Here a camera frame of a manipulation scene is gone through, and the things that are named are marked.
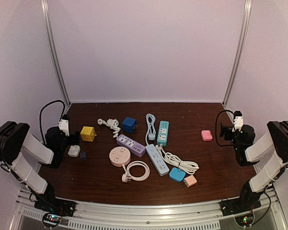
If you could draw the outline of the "purple power strip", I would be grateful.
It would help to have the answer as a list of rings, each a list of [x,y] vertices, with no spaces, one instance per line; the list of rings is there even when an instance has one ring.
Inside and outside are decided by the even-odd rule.
[[[138,157],[142,157],[146,153],[146,148],[144,145],[123,134],[120,134],[116,140],[119,146],[127,148],[131,153]]]

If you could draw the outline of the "front aluminium rail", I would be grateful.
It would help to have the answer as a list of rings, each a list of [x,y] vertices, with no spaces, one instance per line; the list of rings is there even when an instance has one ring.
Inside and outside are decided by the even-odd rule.
[[[288,230],[274,189],[267,190],[271,206],[251,228],[236,223],[238,215],[224,216],[214,200],[193,204],[128,206],[76,202],[72,217],[63,217],[54,230]],[[21,189],[8,230],[48,230],[44,211],[34,208],[30,193]]]

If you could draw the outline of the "dark blue plug adapter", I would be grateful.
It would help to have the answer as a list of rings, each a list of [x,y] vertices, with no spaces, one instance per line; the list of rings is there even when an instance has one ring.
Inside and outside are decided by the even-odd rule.
[[[122,130],[127,133],[134,133],[137,129],[137,120],[126,117],[122,122]]]

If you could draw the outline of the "white square plug adapter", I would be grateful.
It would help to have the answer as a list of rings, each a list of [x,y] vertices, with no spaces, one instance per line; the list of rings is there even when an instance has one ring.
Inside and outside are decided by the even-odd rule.
[[[80,146],[79,145],[73,145],[70,146],[69,150],[68,150],[68,155],[70,157],[77,157],[80,153]]]

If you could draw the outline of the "dark navy usb charger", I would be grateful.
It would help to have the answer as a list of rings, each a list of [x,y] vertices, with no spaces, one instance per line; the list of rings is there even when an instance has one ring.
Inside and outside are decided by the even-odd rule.
[[[80,152],[80,159],[83,160],[83,161],[87,160],[86,152],[84,152],[84,151]]]

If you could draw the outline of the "pink small plug adapter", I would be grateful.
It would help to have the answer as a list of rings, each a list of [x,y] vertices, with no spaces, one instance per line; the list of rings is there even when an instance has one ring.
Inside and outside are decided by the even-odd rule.
[[[185,177],[183,179],[183,182],[184,182],[184,184],[186,185],[187,188],[190,188],[190,187],[192,187],[192,186],[197,184],[197,179],[193,175],[190,175],[188,177]]]

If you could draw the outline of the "yellow cube socket adapter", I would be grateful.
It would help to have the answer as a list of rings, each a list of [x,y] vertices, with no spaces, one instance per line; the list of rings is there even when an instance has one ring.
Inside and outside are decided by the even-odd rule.
[[[83,141],[93,142],[95,137],[96,137],[96,132],[95,132],[94,127],[83,126],[83,128],[80,132],[80,136],[81,136]]]

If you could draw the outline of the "blue square plug adapter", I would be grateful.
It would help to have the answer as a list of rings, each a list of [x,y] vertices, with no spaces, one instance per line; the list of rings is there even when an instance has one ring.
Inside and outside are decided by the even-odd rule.
[[[169,172],[169,178],[178,183],[183,181],[185,175],[186,175],[185,171],[176,167],[173,167],[171,171]]]

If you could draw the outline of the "teal usb power strip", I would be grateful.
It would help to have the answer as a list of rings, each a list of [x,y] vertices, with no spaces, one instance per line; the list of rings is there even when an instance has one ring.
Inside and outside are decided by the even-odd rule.
[[[167,145],[168,141],[169,121],[160,121],[157,135],[157,145]]]

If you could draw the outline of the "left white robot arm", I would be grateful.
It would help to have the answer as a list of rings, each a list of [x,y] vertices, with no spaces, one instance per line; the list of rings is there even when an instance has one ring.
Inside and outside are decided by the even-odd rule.
[[[0,161],[2,167],[11,172],[20,183],[25,184],[35,194],[42,196],[40,204],[49,213],[59,209],[54,188],[33,169],[23,155],[31,154],[37,161],[57,169],[64,159],[68,147],[79,146],[80,133],[67,134],[60,126],[51,127],[46,132],[46,144],[41,143],[31,132],[27,123],[8,121],[0,127]]]

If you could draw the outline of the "light blue power strip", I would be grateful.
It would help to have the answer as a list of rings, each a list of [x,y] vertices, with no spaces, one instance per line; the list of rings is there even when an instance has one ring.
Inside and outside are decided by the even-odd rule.
[[[164,176],[169,173],[169,168],[166,165],[165,161],[161,157],[160,153],[153,144],[149,144],[146,147],[146,153],[151,159],[153,165],[155,166],[158,174]]]

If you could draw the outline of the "aluminium frame post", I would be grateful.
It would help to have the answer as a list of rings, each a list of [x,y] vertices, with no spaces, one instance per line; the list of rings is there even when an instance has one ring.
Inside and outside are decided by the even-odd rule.
[[[48,39],[48,46],[50,50],[50,55],[53,63],[53,67],[55,70],[56,78],[59,84],[59,89],[63,97],[63,101],[67,106],[71,105],[71,101],[68,96],[67,88],[65,86],[65,82],[63,79],[62,71],[60,68],[60,62],[58,58],[58,53],[55,46],[55,39],[53,36],[52,26],[51,26],[51,18],[49,13],[49,7],[48,7],[48,1],[47,0],[41,0],[41,10],[43,14],[43,19],[45,23],[45,30],[46,35]]]
[[[236,54],[233,62],[233,66],[231,69],[231,74],[227,86],[227,90],[223,99],[223,105],[227,106],[229,102],[230,95],[232,93],[234,82],[239,70],[239,66],[242,59],[243,49],[246,43],[250,20],[251,20],[251,14],[252,14],[252,0],[245,0],[244,1],[244,10],[243,10],[243,16],[242,16],[242,22],[241,22],[241,28],[240,28],[240,35],[238,39],[238,45],[236,49]]]

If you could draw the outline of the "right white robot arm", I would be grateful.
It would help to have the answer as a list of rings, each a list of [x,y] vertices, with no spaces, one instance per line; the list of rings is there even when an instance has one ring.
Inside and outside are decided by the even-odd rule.
[[[265,134],[255,139],[254,128],[244,124],[241,116],[236,117],[232,126],[220,126],[219,136],[230,141],[240,166],[256,165],[266,155],[270,156],[262,169],[242,187],[236,206],[243,212],[288,168],[288,121],[270,121],[267,128]]]

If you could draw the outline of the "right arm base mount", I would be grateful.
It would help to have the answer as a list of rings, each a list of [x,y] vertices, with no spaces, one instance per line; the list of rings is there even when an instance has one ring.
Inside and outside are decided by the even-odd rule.
[[[229,216],[251,211],[252,208],[259,208],[261,207],[261,202],[254,201],[250,203],[242,203],[238,197],[234,199],[224,198],[219,202],[219,205],[223,216]]]

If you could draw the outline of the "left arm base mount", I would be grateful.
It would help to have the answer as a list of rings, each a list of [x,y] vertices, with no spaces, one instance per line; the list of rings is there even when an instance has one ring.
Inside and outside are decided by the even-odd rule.
[[[56,199],[54,204],[38,199],[34,207],[63,217],[73,217],[76,203],[64,199]]]

